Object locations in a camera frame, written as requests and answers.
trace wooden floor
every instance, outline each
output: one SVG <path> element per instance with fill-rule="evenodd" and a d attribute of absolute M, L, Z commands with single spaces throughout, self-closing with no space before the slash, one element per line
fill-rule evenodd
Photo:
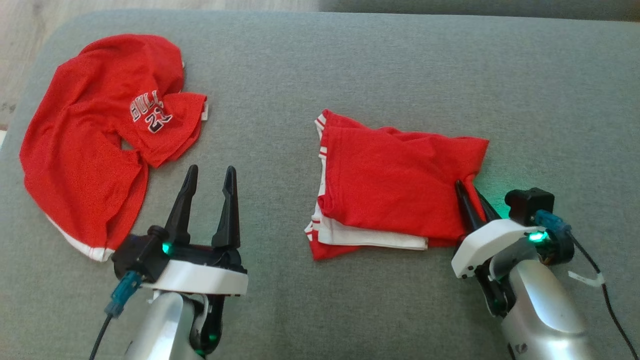
<path fill-rule="evenodd" d="M 0 0 L 0 130 L 11 124 L 36 54 L 61 24 L 123 8 L 318 11 L 317 0 Z"/>

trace clothing tag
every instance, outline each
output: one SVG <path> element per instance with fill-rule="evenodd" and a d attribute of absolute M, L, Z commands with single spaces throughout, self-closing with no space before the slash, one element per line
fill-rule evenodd
<path fill-rule="evenodd" d="M 209 118 L 209 101 L 204 102 L 204 109 L 202 110 L 202 114 L 200 115 L 201 121 L 207 121 Z"/>
<path fill-rule="evenodd" d="M 598 273 L 598 276 L 595 279 L 588 279 L 572 271 L 569 271 L 569 277 L 576 279 L 580 282 L 584 282 L 585 284 L 589 286 L 593 286 L 594 288 L 599 288 L 602 284 L 604 284 L 604 275 L 602 275 L 601 272 Z"/>

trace jersey logo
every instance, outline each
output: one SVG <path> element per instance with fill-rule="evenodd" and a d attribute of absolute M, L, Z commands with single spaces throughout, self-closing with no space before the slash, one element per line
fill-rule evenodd
<path fill-rule="evenodd" d="M 151 92 L 151 99 L 149 98 L 148 92 L 136 97 L 131 102 L 129 111 L 131 112 L 133 122 L 137 122 L 149 113 L 149 115 L 145 117 L 145 122 L 149 124 L 147 129 L 153 134 L 160 131 L 160 129 L 173 118 L 173 115 L 164 113 L 164 103 L 158 100 L 157 90 Z"/>

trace blue connector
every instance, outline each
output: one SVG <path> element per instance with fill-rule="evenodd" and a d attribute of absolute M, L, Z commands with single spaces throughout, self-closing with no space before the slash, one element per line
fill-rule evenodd
<path fill-rule="evenodd" d="M 104 308 L 104 312 L 113 318 L 118 318 L 124 310 L 124 304 L 140 288 L 140 285 L 142 285 L 142 276 L 135 271 L 128 271 L 113 290 L 111 302 Z"/>
<path fill-rule="evenodd" d="M 567 224 L 557 215 L 554 215 L 547 210 L 536 211 L 534 222 L 537 225 L 546 227 L 555 234 L 565 234 L 567 231 L 571 231 L 571 225 Z"/>

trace black cable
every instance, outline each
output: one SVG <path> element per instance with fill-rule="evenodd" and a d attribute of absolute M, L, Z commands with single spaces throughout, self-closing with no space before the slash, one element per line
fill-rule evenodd
<path fill-rule="evenodd" d="M 95 355 L 98 352 L 98 347 L 100 346 L 100 342 L 102 341 L 102 337 L 104 336 L 104 332 L 107 331 L 107 326 L 109 326 L 109 322 L 113 318 L 112 314 L 107 314 L 107 318 L 104 319 L 104 323 L 102 324 L 102 328 L 100 332 L 98 332 L 98 337 L 95 339 L 95 343 L 93 344 L 93 350 L 91 350 L 91 355 L 89 355 L 89 360 L 94 360 Z"/>
<path fill-rule="evenodd" d="M 571 240 L 573 241 L 575 246 L 578 248 L 578 250 L 580 250 L 582 255 L 584 255 L 584 257 L 587 258 L 587 261 L 589 261 L 591 266 L 593 266 L 593 269 L 596 270 L 596 273 L 598 275 L 601 274 L 600 273 L 600 268 L 598 267 L 596 262 L 593 261 L 593 258 L 589 255 L 589 253 L 586 250 L 584 250 L 584 247 L 582 247 L 582 245 L 580 245 L 580 243 L 573 236 L 571 231 L 570 230 L 567 231 L 566 234 L 567 234 L 567 236 L 569 236 L 571 238 Z M 611 316 L 611 319 L 616 324 L 616 327 L 618 328 L 618 331 L 620 332 L 620 335 L 622 335 L 622 338 L 625 340 L 625 343 L 627 343 L 627 346 L 629 347 L 629 350 L 631 350 L 631 354 L 633 355 L 634 360 L 638 360 L 638 354 L 637 354 L 636 350 L 634 349 L 633 344 L 631 344 L 631 341 L 627 337 L 627 333 L 624 331 L 624 329 L 622 329 L 622 325 L 620 325 L 620 322 L 618 321 L 618 317 L 613 312 L 613 308 L 611 307 L 611 301 L 609 300 L 609 292 L 607 291 L 607 285 L 606 284 L 602 284 L 602 293 L 604 294 L 604 302 L 607 304 L 607 310 L 609 311 L 609 316 Z"/>

